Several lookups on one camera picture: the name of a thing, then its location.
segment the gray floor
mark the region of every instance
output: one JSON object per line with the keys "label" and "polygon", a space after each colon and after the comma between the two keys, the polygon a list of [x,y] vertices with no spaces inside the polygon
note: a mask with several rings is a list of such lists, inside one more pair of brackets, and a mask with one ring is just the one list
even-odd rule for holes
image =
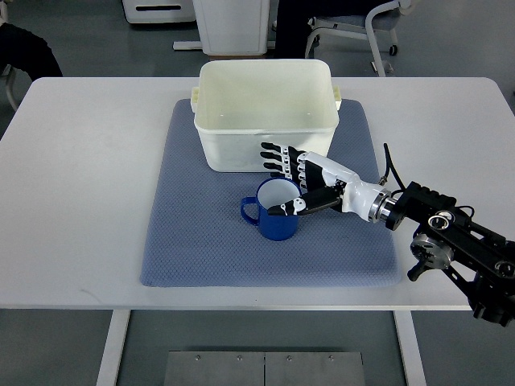
{"label": "gray floor", "polygon": [[[398,26],[393,74],[485,76],[497,82],[515,111],[514,17],[510,0],[423,1]],[[198,76],[208,61],[202,52],[171,48],[176,40],[199,39],[194,23],[131,26],[119,0],[18,0],[10,5],[10,20],[44,37],[66,76]],[[388,47],[383,39],[381,45]],[[364,42],[323,39],[315,58],[326,61],[333,76],[374,76]],[[28,76],[19,72],[16,96],[21,99],[29,87]],[[0,134],[13,115],[0,93]],[[368,353],[367,384],[402,384],[391,315],[372,318],[375,326],[371,316],[137,313],[119,384],[160,384],[167,350],[189,346],[360,348]],[[415,312],[414,323],[428,385],[513,384],[515,327],[476,321],[468,312]],[[95,384],[108,325],[107,311],[0,310],[0,384]],[[360,346],[356,337],[363,331],[356,326],[365,325],[371,331]],[[376,338],[380,344],[374,345]],[[378,360],[371,354],[375,349],[385,350]]]}

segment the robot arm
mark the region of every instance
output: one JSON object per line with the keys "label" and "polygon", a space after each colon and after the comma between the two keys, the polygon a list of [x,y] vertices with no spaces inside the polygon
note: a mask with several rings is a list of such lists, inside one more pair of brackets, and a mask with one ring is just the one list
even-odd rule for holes
{"label": "robot arm", "polygon": [[[354,212],[394,231],[404,218],[418,223],[410,249],[418,263],[408,272],[416,281],[429,269],[441,269],[467,296],[475,318],[507,326],[515,318],[515,243],[472,222],[456,199],[411,183],[398,199],[380,184],[365,183],[353,171],[312,152],[263,143],[272,175],[285,175],[307,189],[297,199],[271,207],[271,215],[306,215],[331,207]],[[476,273],[466,281],[454,261]]]}

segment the blue mug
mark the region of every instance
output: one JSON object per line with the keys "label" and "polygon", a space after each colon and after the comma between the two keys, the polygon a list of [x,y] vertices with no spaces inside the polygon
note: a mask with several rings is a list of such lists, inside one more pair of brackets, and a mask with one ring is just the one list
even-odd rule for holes
{"label": "blue mug", "polygon": [[[296,199],[302,194],[300,188],[290,179],[277,177],[267,179],[257,189],[254,197],[241,200],[241,216],[249,224],[258,227],[259,232],[267,239],[282,241],[292,237],[297,231],[298,216],[269,216],[267,209]],[[257,219],[245,213],[245,206],[257,205]]]}

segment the metal plate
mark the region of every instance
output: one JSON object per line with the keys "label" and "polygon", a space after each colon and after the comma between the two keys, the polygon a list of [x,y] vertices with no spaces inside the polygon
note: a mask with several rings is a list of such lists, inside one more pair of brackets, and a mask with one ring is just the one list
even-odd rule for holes
{"label": "metal plate", "polygon": [[359,352],[267,352],[266,386],[365,386]]}
{"label": "metal plate", "polygon": [[164,386],[263,386],[265,354],[170,351]]}
{"label": "metal plate", "polygon": [[365,386],[359,352],[170,351],[164,386]]}

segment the chair leg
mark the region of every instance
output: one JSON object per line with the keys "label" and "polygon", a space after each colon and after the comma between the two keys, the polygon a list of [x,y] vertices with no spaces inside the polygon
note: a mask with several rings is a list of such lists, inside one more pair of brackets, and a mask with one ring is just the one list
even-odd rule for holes
{"label": "chair leg", "polygon": [[6,80],[6,93],[7,93],[7,99],[9,100],[10,105],[12,106],[14,111],[18,110],[18,102],[16,102],[13,94],[13,84],[14,79],[16,78],[16,71],[14,68],[9,69],[9,74],[7,75]]}
{"label": "chair leg", "polygon": [[369,38],[370,49],[372,50],[373,61],[377,74],[381,77],[386,77],[385,68],[383,67],[383,61],[381,59],[381,53],[377,46],[376,34],[373,31],[372,23],[365,23],[365,30],[367,31],[367,37]]}
{"label": "chair leg", "polygon": [[307,59],[309,56],[309,51],[311,51],[311,47],[313,47],[313,43],[315,42],[315,38],[318,35],[318,32],[316,30],[313,30],[307,37],[307,45],[306,45],[306,52],[304,53],[304,58]]}
{"label": "chair leg", "polygon": [[376,64],[377,74],[381,77],[385,77],[385,68],[383,67],[381,53],[379,52],[379,47],[377,46],[377,39],[373,32],[372,35],[369,35],[369,43],[370,49],[372,50],[373,61]]}
{"label": "chair leg", "polygon": [[397,32],[395,31],[395,28],[389,32],[389,36],[392,39],[392,44],[395,44],[398,46],[399,41],[397,39]]}

